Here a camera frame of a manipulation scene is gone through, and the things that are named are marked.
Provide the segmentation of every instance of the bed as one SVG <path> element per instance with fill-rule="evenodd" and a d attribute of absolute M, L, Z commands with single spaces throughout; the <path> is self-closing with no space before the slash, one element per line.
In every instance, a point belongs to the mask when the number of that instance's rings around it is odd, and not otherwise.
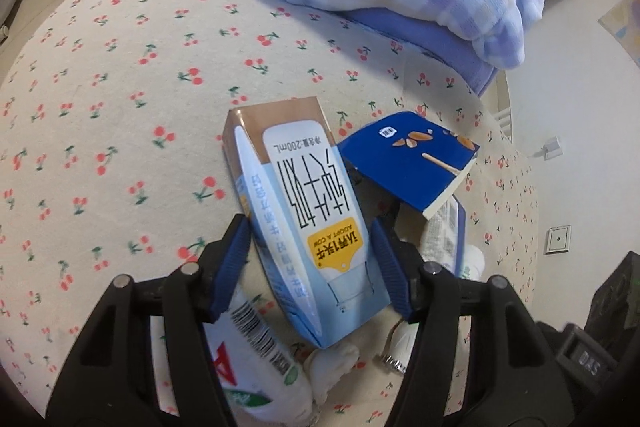
<path fill-rule="evenodd" d="M 404 109 L 480 144 L 456 193 L 466 241 L 484 252 L 484 277 L 506 275 L 530 305 L 530 168 L 451 67 L 283 0 L 66 0 L 0 87 L 0 360 L 38 411 L 115 275 L 165 275 L 239 211 L 222 152 L 226 112 L 292 96 L 317 96 L 337 139 Z M 361 203 L 372 216 L 384 194 Z M 242 286 L 292 352 L 308 356 L 253 251 Z M 350 335 L 360 360 L 319 425 L 384 423 L 400 378 L 376 356 L 397 319 L 386 309 Z M 449 412 L 462 399 L 465 328 Z M 175 412 L 170 377 L 157 369 L 162 407 Z M 259 425 L 246 415 L 240 423 Z"/>

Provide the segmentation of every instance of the milk carton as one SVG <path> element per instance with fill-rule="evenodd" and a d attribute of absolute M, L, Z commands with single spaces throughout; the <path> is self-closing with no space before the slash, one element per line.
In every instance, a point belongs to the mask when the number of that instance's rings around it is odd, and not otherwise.
<path fill-rule="evenodd" d="M 303 337 L 331 346 L 389 304 L 316 98 L 235 108 L 223 144 L 262 267 Z"/>

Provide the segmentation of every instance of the red triangle logo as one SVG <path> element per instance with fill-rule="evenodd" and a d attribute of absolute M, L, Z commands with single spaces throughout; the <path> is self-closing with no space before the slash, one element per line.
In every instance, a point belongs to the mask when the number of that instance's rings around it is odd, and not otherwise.
<path fill-rule="evenodd" d="M 238 385 L 236 382 L 236 375 L 234 375 L 233 369 L 231 369 L 231 362 L 229 362 L 229 356 L 226 353 L 225 343 L 218 346 L 216 350 L 217 358 L 213 361 L 213 367 L 216 368 L 216 372 L 220 377 L 224 378 L 232 386 Z"/>

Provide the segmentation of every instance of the metal screw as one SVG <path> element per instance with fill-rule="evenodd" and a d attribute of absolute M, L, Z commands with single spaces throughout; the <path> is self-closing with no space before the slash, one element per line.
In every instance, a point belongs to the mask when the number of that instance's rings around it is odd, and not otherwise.
<path fill-rule="evenodd" d="M 185 275 L 193 275 L 194 273 L 197 273 L 199 269 L 200 266 L 198 263 L 184 263 L 180 266 L 180 271 Z"/>
<path fill-rule="evenodd" d="M 427 261 L 422 265 L 422 269 L 431 275 L 436 275 L 436 273 L 440 273 L 442 271 L 442 266 L 435 261 Z"/>
<path fill-rule="evenodd" d="M 495 275 L 491 277 L 491 284 L 496 288 L 500 288 L 500 290 L 504 290 L 509 285 L 509 281 L 502 275 Z"/>
<path fill-rule="evenodd" d="M 116 275 L 116 277 L 114 277 L 113 285 L 116 286 L 116 288 L 124 288 L 124 286 L 129 284 L 130 280 L 131 280 L 131 277 L 129 277 L 124 273 L 121 273 L 120 275 Z"/>

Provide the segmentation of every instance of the green logo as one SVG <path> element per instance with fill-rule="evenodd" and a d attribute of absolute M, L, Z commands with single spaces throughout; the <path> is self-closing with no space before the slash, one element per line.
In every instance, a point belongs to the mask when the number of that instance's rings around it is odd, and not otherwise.
<path fill-rule="evenodd" d="M 225 389 L 226 399 L 235 402 L 242 407 L 260 407 L 271 403 L 271 400 L 261 394 L 248 393 L 247 391 L 235 391 Z"/>
<path fill-rule="evenodd" d="M 298 379 L 298 369 L 294 365 L 291 369 L 289 369 L 289 372 L 287 373 L 287 376 L 284 377 L 284 385 L 291 385 L 297 379 Z"/>

